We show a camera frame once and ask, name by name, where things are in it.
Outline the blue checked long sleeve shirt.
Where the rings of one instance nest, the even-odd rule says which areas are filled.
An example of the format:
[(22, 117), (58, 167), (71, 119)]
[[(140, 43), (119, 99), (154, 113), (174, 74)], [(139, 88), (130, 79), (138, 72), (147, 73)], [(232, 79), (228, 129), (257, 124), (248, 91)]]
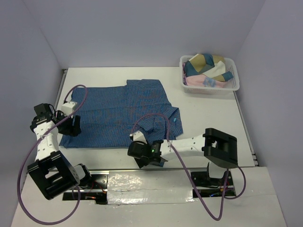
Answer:
[(175, 140), (183, 133), (179, 108), (169, 102), (164, 87), (156, 79), (128, 80), (125, 86), (76, 88), (71, 99), (80, 103), (81, 133), (64, 135), (64, 148), (126, 148), (135, 127), (147, 141)]

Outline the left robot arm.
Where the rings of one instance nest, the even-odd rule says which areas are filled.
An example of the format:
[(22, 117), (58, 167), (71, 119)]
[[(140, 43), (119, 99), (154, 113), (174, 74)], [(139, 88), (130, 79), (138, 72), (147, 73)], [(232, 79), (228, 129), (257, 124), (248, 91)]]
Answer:
[(54, 111), (50, 104), (34, 107), (36, 116), (30, 125), (39, 144), (35, 162), (27, 171), (37, 187), (48, 200), (74, 188), (87, 189), (93, 177), (83, 164), (72, 166), (59, 150), (58, 134), (76, 137), (81, 133), (80, 116), (73, 115), (78, 104), (64, 102), (61, 109)]

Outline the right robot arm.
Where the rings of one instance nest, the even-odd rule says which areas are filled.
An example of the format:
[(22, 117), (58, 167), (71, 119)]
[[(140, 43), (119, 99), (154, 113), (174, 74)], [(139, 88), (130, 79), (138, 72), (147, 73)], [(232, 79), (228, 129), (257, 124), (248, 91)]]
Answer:
[(151, 144), (140, 131), (130, 134), (130, 139), (127, 155), (135, 159), (139, 168), (162, 167), (178, 157), (205, 157), (206, 171), (202, 175), (191, 173), (198, 187), (222, 187), (226, 170), (238, 167), (237, 139), (214, 128), (207, 128), (204, 134), (189, 139), (156, 140)]

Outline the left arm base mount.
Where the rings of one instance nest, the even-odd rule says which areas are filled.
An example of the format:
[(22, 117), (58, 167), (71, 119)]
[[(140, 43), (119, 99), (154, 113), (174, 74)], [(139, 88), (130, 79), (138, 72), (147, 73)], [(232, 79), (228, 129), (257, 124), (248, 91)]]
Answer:
[(84, 189), (80, 190), (81, 201), (91, 201), (98, 205), (107, 204), (108, 173), (91, 173), (91, 179)]

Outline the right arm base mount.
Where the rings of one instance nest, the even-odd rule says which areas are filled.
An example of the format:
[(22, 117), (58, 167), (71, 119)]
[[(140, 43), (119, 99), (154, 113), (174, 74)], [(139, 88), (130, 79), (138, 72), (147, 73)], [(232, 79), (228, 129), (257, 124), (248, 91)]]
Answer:
[[(203, 198), (221, 197), (223, 193), (223, 183), (225, 180), (225, 172), (221, 178), (211, 178), (209, 176), (209, 167), (205, 170), (191, 172), (191, 179), (193, 180), (197, 191)], [(231, 172), (228, 173), (228, 180), (226, 183), (226, 197), (236, 196)]]

